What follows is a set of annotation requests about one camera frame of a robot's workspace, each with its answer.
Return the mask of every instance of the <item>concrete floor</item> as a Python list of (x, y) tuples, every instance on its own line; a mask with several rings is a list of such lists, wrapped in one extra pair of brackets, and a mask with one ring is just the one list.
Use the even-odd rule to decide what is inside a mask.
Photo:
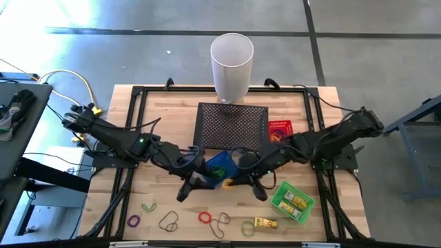
[[(309, 2), (317, 32), (441, 33), (438, 0)], [(79, 72), (104, 110), (117, 83), (165, 83), (172, 77), (178, 84), (211, 84), (209, 45), (215, 37), (46, 34), (45, 26), (308, 31), (302, 0), (11, 1), (0, 15), (0, 57), (39, 74), (60, 68)], [(267, 77), (282, 85), (318, 84), (309, 38), (250, 38), (255, 45), (254, 84)], [(439, 39), (318, 39), (326, 85), (338, 87), (343, 106), (364, 105), (385, 125), (439, 95), (440, 46)], [(0, 71), (12, 69), (0, 64)], [(86, 89), (73, 76), (58, 74), (49, 82), (88, 102)], [(52, 96), (50, 105), (64, 112), (70, 103)], [(69, 140), (70, 133), (46, 111), (28, 150), (72, 145)], [(405, 203), (400, 198), (416, 186), (399, 135), (356, 141), (360, 144), (366, 147), (358, 162), (372, 237), (441, 246), (441, 199)], [(69, 218), (60, 227), (70, 234), (75, 221)], [(36, 236), (25, 237), (60, 238)]]

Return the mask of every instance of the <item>white cup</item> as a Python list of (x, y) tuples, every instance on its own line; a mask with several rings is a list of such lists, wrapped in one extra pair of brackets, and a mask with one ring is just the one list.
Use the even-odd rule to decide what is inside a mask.
[(222, 103), (231, 103), (246, 95), (251, 81), (253, 43), (241, 34), (217, 37), (210, 49), (214, 88)]

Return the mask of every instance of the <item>green basket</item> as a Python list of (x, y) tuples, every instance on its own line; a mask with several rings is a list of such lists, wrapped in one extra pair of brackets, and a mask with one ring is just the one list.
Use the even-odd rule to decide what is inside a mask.
[[(280, 208), (278, 205), (280, 204), (281, 201), (290, 204), (292, 207), (294, 207), (294, 205), (292, 205), (288, 200), (285, 199), (285, 194), (287, 193), (287, 191), (290, 191), (291, 193), (295, 194), (296, 196), (299, 196), (300, 198), (302, 198), (303, 200), (306, 200), (308, 207), (302, 211), (302, 214), (300, 215), (300, 218), (297, 219), (296, 217), (292, 216), (290, 213), (288, 213), (287, 211), (285, 211), (284, 209)], [(304, 194), (303, 192), (301, 192), (300, 190), (296, 189), (295, 187), (293, 187), (292, 185), (290, 185), (287, 182), (282, 182), (282, 185), (277, 189), (276, 195), (273, 196), (273, 198), (271, 199), (271, 203), (276, 206), (279, 210), (281, 210), (282, 212), (284, 212), (285, 214), (287, 214), (289, 217), (293, 218), (294, 220), (297, 220), (300, 223), (305, 223), (306, 220), (309, 217), (309, 214), (311, 213), (311, 209), (314, 207), (314, 199), (307, 196), (306, 194)]]

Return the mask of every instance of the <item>workbench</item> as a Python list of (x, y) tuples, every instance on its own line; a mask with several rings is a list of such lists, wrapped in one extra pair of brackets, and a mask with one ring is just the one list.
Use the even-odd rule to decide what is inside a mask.
[[(134, 85), (115, 85), (112, 100), (107, 115), (107, 121), (117, 126), (125, 126), (127, 111), (130, 104)], [(330, 104), (340, 105), (335, 87), (318, 87), (320, 96)], [(136, 100), (133, 111), (132, 125), (136, 125), (136, 117), (141, 100)], [(220, 98), (215, 92), (149, 92), (147, 95), (143, 122), (152, 121), (161, 117), (161, 121), (154, 129), (156, 135), (163, 141), (169, 141), (185, 149), (193, 144), (194, 128), (198, 103), (219, 103)], [(308, 131), (305, 113), (305, 102), (301, 95), (281, 94), (278, 92), (249, 92), (243, 99), (235, 102), (241, 105), (267, 106), (269, 120), (290, 120), (294, 132)], [(321, 104), (325, 126), (336, 124), (342, 118), (339, 109)], [(317, 114), (312, 111), (314, 126), (318, 130)], [(149, 132), (150, 127), (144, 127), (142, 132)], [(207, 150), (206, 160), (215, 156), (220, 150)], [(277, 185), (286, 181), (311, 196), (316, 204), (305, 224), (297, 223), (290, 217), (276, 209), (271, 204), (271, 198), (276, 193), (277, 186), (267, 190), (268, 200), (262, 202), (254, 197), (252, 188), (247, 185), (236, 186), (234, 189), (193, 190), (182, 203), (176, 200), (182, 181), (178, 176), (169, 175), (165, 170), (150, 162), (140, 163), (135, 170), (132, 183), (127, 218), (137, 214), (141, 217), (138, 227), (131, 228), (125, 224), (124, 240), (218, 240), (207, 224), (198, 220), (201, 211), (208, 211), (213, 218), (218, 218), (221, 212), (231, 217), (228, 225), (220, 224), (225, 232), (223, 240), (246, 241), (325, 241), (325, 228), (318, 193), (316, 174), (309, 164), (289, 162), (277, 172)], [(89, 231), (101, 217), (109, 205), (115, 169), (101, 170), (90, 182), (89, 193), (85, 202), (84, 212), (79, 227), (79, 235)], [(354, 223), (366, 236), (369, 228), (365, 216), (362, 197), (357, 181), (349, 172), (336, 171), (335, 173), (340, 205)], [(261, 180), (264, 185), (272, 185), (273, 176), (268, 174)], [(141, 204), (156, 203), (153, 212), (146, 212)], [(115, 211), (112, 235), (119, 221), (121, 204)], [(167, 232), (158, 227), (159, 221), (169, 212), (175, 211), (179, 215), (178, 229)], [(331, 226), (337, 233), (336, 218), (329, 205)], [(254, 217), (277, 219), (277, 229), (256, 229), (252, 237), (246, 237), (240, 231), (246, 220), (254, 221)], [(172, 217), (164, 224), (170, 223)]]

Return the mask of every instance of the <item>metal mesh grate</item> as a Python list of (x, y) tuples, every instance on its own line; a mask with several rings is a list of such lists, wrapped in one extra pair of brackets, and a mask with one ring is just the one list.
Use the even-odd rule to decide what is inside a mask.
[(193, 144), (209, 149), (258, 150), (268, 135), (268, 107), (199, 103)]

